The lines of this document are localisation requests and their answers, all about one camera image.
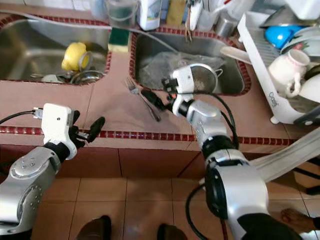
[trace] sponge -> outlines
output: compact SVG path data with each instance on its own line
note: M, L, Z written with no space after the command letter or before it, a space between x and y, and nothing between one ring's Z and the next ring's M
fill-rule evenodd
M128 30L113 27L108 43L109 51L121 53L129 52L130 36L131 35Z

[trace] red tile border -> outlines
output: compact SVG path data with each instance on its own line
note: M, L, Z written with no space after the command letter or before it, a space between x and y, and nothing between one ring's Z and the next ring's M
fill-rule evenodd
M166 27L158 27L155 32L157 33L167 33L167 34L177 34L177 35L184 35L185 32L184 30L180 29L172 29L172 28L166 28ZM133 80L135 80L136 84L140 85L141 87L147 89L147 87L142 86L137 80L136 80L136 44L137 44L137 33L132 33L131 34L131 47L130 47L130 62L129 62L129 74L132 77ZM201 38L213 38L213 39L218 39L222 42L224 42L226 45L231 46L231 47L237 47L237 45L230 40L229 38L225 37L219 37L216 35L214 32L202 32L202 31L193 31L193 35L195 37L201 37ZM220 96L241 96L249 92L251 89L251 79L246 67L246 64L242 61L236 60L238 68L241 72L241 76L244 82L244 88L242 92L237 93L237 94L224 94L224 93L219 93L218 95Z
M43 135L39 127L0 126L0 134L13 135ZM194 142L193 134L165 133L165 132L136 132L136 131L101 131L99 138L103 139L138 139L138 140L161 140L161 141L184 141ZM273 146L289 146L294 139L267 138L267 137L243 137L239 136L240 144L257 144Z
M108 23L102 22L102 21L96 21L96 20L87 20L87 19L80 19L80 18L67 18L67 17L56 17L56 16L45 16L45 15L35 15L36 17L39 18L43 18L43 19L47 19L47 20L51 20L51 21L55 21L55 22L60 22L60 23L75 23L75 24L86 24L86 25L96 25L96 26L109 26ZM26 19L23 16L19 16L19 15L10 15L7 16L3 19L0 19L0 30L9 23L13 23L17 20L23 20ZM112 52L108 51L107 55L106 55L106 63L105 63L105 69L104 69L104 73L107 74L110 70L110 66L111 66L111 57L112 57ZM6 80L6 81L12 81L12 82L32 82L34 83L34 81L29 81L29 80L15 80L15 79L1 79L1 80ZM37 82L39 84L64 84L64 85L73 85L73 86L81 86L81 85L89 85L92 84L92 82L90 83L82 83L79 85L74 85L71 83L57 83L57 82Z

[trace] sink basin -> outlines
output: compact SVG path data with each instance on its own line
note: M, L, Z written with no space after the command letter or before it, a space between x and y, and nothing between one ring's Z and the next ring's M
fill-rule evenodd
M93 55L92 66L104 72L109 31L21 19L0 31L0 79L39 81L31 74L61 74L68 45L83 42Z
M194 37L192 43L188 44L185 42L185 37L180 34L154 32L152 35L163 40L180 52L208 57L222 57L225 59L225 64L221 67L223 69L223 73L218 78L217 88L214 93L237 95L244 91L245 82L237 61L230 57L225 57L220 53L220 49L227 46L225 42L211 37ZM158 90L162 89L161 79L159 79L159 84L156 84L158 87L155 87L154 84L148 84L148 81L144 79L144 75L141 74L140 69L147 66L158 53L170 52L170 50L157 41L144 35L137 36L135 49L134 77L137 82L147 88Z

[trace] metal bowl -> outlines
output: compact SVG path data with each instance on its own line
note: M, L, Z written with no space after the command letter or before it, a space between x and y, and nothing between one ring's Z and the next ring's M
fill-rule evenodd
M291 25L311 27L318 26L319 23L316 20L300 20L296 17L289 6L284 5L274 14L271 14L260 26L260 28L268 28L271 26L285 27Z
M88 84L94 83L100 78L102 78L105 74L101 71L87 70L78 72L71 78L71 84Z
M194 81L194 91L205 91L212 93L218 85L217 73L208 65L202 63L190 64Z

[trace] pink tiled countertop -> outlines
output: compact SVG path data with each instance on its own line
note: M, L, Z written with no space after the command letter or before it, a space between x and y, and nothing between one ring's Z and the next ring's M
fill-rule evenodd
M0 4L1 9L8 9L8 6L11 10L38 15L90 19L90 15L87 12L65 11L61 9L48 10L45 8ZM96 143L93 143L93 146L123 148L124 145L133 144L136 148L158 148L156 146L161 145L160 148L163 149L196 149L197 145L192 144L192 139L180 139L180 142L176 142L174 141L175 139L171 139L168 135L178 134L179 138L183 138L182 136L192 136L194 134L193 129L184 118L178 118L167 111L162 112L161 121L156 122L150 116L142 100L128 91L125 79L130 75L130 56L130 52L113 52L107 75L99 81L88 85L73 86L2 80L0 81L0 119L16 112L30 110L33 107L41 107L45 102L50 102L78 109L81 112L78 126L82 129L88 129L95 119L104 116L106 124L103 130L118 131L120 134L120 137L117 139L113 135L113 137L108 137L107 132L105 133L106 138L97 139ZM271 144L285 146L290 143L288 140L298 139L315 128L314 126L300 128L281 123L272 124L270 122L272 112L261 90L256 74L252 66L246 65L245 68L251 81L248 92L239 96L221 96L232 110L238 136L243 137L241 141L243 145ZM155 91L155 93L165 101L166 94L163 91ZM212 97L197 96L197 98L212 103L222 110L224 109ZM39 128L41 122L30 116L20 116L6 122L6 126ZM161 140L160 137L150 138L145 134L141 138L137 137L135 142L126 142L129 139L125 139L124 132L130 134L130 136L131 133L136 132L165 133L167 134L166 139L169 141L160 141L160 144L158 141ZM23 136L23 138L17 134L9 135L1 134L0 144L23 145L23 143L28 141L28 138L33 138L33 140L29 140L30 142L39 144L39 140L35 140L36 136L32 134Z

